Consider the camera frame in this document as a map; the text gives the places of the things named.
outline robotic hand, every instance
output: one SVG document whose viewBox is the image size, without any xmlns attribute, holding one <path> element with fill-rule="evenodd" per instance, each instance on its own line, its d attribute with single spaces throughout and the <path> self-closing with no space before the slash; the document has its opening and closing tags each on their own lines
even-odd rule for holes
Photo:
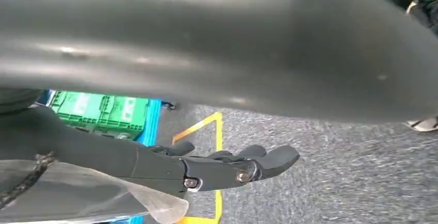
<svg viewBox="0 0 438 224">
<path fill-rule="evenodd" d="M 157 154 L 182 156 L 195 147 L 182 141 L 170 148 L 153 146 L 150 149 Z M 272 178 L 289 169 L 299 158 L 291 146 L 281 146 L 267 153 L 259 145 L 248 146 L 237 155 L 218 151 L 207 157 L 179 157 L 186 168 L 183 184 L 189 191 L 233 188 Z"/>
</svg>

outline transparent plastic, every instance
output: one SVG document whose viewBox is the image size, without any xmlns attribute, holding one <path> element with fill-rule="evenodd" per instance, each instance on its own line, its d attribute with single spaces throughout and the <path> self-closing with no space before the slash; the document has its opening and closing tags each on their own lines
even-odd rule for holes
<svg viewBox="0 0 438 224">
<path fill-rule="evenodd" d="M 0 161 L 0 191 L 32 171 L 33 161 Z M 0 223 L 96 223 L 150 214 L 161 224 L 176 223 L 187 201 L 99 171 L 53 163 L 38 182 L 1 210 Z"/>
</svg>

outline gray floor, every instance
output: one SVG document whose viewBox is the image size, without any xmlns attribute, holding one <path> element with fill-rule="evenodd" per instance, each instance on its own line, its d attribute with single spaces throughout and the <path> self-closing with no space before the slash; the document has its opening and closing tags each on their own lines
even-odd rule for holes
<svg viewBox="0 0 438 224">
<path fill-rule="evenodd" d="M 183 105 L 163 113 L 159 142 L 215 111 L 224 116 L 224 149 L 290 144 L 302 156 L 280 177 L 223 191 L 224 224 L 438 222 L 438 134 Z M 212 152 L 214 127 L 187 139 L 197 154 Z M 189 215 L 212 217 L 212 199 L 190 194 Z"/>
</svg>

